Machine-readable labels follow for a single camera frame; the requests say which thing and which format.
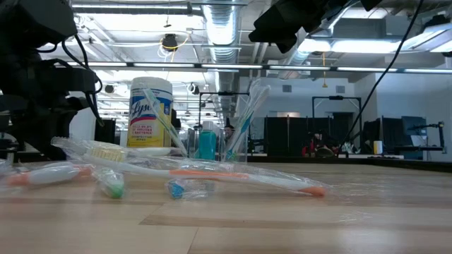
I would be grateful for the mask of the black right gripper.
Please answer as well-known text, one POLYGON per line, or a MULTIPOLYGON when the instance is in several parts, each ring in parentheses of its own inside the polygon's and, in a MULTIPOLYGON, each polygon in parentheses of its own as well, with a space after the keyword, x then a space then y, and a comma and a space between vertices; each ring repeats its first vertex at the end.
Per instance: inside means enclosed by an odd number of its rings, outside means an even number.
POLYGON ((324 20, 331 20, 355 3, 370 11, 381 0, 287 0, 282 6, 271 7, 254 21, 249 39, 252 42, 274 42, 285 54, 296 45, 300 30, 308 34, 320 27, 324 20))

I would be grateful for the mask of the dark blue toothbrush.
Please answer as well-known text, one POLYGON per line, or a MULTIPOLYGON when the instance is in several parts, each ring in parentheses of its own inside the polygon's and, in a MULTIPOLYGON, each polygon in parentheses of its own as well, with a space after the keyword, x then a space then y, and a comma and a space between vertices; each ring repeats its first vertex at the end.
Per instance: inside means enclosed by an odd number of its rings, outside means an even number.
POLYGON ((229 162, 235 160, 235 157, 239 154, 239 148, 246 138, 246 132, 254 119, 255 112, 265 102, 269 93, 270 86, 262 85, 260 78, 251 82, 249 98, 246 101, 242 115, 239 117, 234 134, 227 143, 222 161, 229 162))

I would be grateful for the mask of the green toothbrush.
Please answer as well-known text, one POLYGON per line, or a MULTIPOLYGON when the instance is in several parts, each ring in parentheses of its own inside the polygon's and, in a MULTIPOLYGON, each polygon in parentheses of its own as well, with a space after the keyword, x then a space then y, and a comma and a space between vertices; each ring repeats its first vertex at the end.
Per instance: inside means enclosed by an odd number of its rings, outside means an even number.
POLYGON ((99 168, 92 172, 98 188, 108 197, 120 199, 124 195, 124 176, 110 168, 99 168))
POLYGON ((168 132, 174 144, 180 149, 181 155, 183 157, 188 157, 188 152, 184 147, 183 142, 179 138, 179 134, 176 128, 171 124, 171 121, 166 117, 163 110, 160 107, 160 101, 154 95, 153 91, 150 88, 146 88, 142 85, 143 93, 149 103, 150 110, 154 113, 157 120, 163 125, 164 129, 168 132))

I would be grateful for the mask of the orange toothbrush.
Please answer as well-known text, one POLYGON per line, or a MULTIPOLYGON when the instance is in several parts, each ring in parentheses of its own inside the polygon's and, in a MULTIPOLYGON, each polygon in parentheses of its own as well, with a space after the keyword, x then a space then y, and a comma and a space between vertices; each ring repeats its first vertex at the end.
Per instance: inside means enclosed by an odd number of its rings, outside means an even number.
POLYGON ((327 192, 327 185, 324 183, 246 164, 156 156, 151 148, 132 149, 93 140, 54 137, 51 144, 62 149, 68 156, 130 174, 271 186, 312 196, 324 196, 327 192))
POLYGON ((9 175, 6 177, 5 184, 8 187, 23 187, 71 181, 91 176, 93 169, 94 167, 90 164, 55 162, 31 171, 9 175))

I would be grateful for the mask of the long ceiling light strip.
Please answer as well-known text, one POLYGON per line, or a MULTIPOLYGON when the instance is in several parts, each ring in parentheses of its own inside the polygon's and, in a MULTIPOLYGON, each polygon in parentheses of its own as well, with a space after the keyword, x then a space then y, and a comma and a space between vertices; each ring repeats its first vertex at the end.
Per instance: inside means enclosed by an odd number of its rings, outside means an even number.
POLYGON ((176 68, 213 70, 256 70, 256 71, 321 71, 383 73, 385 68, 347 67, 347 66, 286 66, 265 64, 226 64, 226 63, 158 63, 158 62, 91 62, 91 68, 176 68))

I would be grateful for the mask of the clear acrylic organizer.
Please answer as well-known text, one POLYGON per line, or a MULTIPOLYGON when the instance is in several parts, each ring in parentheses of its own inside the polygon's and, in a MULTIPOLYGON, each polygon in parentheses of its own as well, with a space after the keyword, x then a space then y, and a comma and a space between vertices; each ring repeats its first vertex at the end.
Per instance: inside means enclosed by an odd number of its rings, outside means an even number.
MULTIPOLYGON (((187 150, 189 158, 200 159, 198 152, 199 135, 201 134, 200 128, 179 128, 179 138, 182 141, 184 147, 187 150)), ((215 147, 215 161, 222 162, 222 157, 227 153, 227 144, 229 139, 226 136, 224 128, 216 128, 216 147, 215 147)), ((232 158, 229 162, 233 163, 246 163, 248 160, 248 144, 247 144, 247 132, 243 135, 241 141, 238 143, 232 158)))

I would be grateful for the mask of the black computer monitor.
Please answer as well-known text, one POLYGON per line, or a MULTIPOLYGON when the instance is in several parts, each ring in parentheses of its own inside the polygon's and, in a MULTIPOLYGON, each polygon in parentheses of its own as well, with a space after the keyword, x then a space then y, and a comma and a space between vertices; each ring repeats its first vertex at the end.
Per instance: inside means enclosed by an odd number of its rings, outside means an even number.
POLYGON ((426 119, 419 116, 402 116, 403 131, 412 142, 412 146, 427 145, 426 119))

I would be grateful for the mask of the yellow Lysol wipes canister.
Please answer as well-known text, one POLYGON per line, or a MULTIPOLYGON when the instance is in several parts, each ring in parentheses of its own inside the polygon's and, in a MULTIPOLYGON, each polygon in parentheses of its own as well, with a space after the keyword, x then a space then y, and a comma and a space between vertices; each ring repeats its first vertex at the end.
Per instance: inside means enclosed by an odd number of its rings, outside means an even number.
POLYGON ((144 88, 151 89, 160 108, 171 120, 172 84, 162 78, 138 77, 132 80, 129 100, 128 147, 170 147, 171 137, 150 109, 144 88))

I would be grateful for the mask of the light blue toothbrush in wrapper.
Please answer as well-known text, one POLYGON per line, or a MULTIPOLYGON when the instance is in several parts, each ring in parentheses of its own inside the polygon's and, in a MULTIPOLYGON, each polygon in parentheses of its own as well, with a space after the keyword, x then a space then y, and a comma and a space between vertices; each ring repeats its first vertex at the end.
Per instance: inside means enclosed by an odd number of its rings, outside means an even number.
POLYGON ((165 188, 175 200, 193 200, 208 197, 215 190, 215 183, 201 179, 172 179, 165 188))

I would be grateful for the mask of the black cabinet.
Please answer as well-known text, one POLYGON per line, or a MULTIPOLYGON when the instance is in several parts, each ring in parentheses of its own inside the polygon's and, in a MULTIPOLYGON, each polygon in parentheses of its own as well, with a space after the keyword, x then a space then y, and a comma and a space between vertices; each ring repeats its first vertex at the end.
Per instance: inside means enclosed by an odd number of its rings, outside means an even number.
POLYGON ((103 125, 98 122, 95 125, 95 141, 114 143, 116 133, 116 121, 114 119, 103 119, 103 125))

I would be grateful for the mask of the white round pillar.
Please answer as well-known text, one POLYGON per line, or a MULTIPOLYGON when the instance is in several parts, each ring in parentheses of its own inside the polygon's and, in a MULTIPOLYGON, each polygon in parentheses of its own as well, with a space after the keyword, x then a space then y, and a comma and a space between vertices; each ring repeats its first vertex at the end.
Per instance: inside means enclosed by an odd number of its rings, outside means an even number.
POLYGON ((90 108, 78 111, 69 126, 69 137, 80 140, 94 140, 96 118, 90 108))

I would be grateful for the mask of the silver spiral ceiling duct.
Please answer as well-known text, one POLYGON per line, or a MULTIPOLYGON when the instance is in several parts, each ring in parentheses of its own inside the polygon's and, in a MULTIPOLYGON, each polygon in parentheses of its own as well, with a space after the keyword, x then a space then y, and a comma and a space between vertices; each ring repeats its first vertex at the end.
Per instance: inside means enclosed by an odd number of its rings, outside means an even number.
MULTIPOLYGON (((210 56, 214 64, 237 64, 239 50, 239 7, 233 5, 204 5, 203 14, 206 19, 206 34, 210 48, 210 56)), ((238 72, 219 70, 215 74, 215 85, 218 92, 238 91, 238 72)))
MULTIPOLYGON (((311 52, 299 51, 295 50, 292 56, 288 57, 286 60, 282 62, 282 65, 288 66, 301 66, 308 65, 310 66, 310 62, 307 61, 311 52)), ((305 79, 308 78, 311 74, 311 71, 279 71, 278 78, 281 80, 289 80, 289 79, 305 79)))

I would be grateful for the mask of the black partition wall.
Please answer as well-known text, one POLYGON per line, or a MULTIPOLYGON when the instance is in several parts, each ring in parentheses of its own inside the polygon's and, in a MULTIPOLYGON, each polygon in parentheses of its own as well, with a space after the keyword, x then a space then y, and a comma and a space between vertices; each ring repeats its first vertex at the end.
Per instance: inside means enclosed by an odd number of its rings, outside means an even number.
POLYGON ((271 117, 265 120, 264 145, 270 157, 303 157, 302 148, 309 140, 310 132, 324 130, 338 141, 349 131, 351 113, 333 113, 330 116, 315 119, 311 117, 271 117))

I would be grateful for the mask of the black aluminium table frame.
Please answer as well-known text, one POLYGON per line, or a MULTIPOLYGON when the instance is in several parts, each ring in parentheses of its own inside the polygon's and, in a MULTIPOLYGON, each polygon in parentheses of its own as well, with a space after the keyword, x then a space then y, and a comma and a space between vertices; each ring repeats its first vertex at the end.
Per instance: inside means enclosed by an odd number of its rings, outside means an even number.
POLYGON ((418 160, 393 159, 383 157, 370 158, 318 158, 318 157, 247 157, 251 163, 294 163, 294 164, 356 164, 379 167, 393 167, 420 171, 434 171, 452 174, 452 162, 426 162, 418 160))

